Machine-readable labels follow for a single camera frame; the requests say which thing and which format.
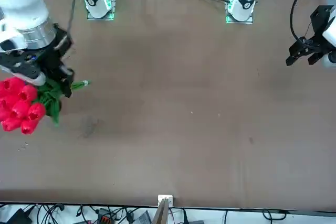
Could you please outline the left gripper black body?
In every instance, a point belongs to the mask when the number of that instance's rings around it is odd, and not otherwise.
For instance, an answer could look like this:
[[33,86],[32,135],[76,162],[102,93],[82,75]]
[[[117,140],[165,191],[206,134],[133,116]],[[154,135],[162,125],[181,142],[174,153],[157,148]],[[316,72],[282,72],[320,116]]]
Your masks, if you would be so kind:
[[335,6],[320,5],[310,18],[314,34],[306,43],[321,51],[335,51]]

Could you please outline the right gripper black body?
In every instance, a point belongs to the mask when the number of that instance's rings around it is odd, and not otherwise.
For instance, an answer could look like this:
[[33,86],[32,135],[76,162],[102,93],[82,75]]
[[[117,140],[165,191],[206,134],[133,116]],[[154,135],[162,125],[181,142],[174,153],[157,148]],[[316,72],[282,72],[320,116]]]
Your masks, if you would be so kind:
[[49,79],[61,84],[71,84],[75,72],[63,63],[62,58],[71,49],[73,42],[70,35],[58,23],[53,23],[53,26],[56,36],[50,45],[41,49],[42,53],[38,56],[37,62]]

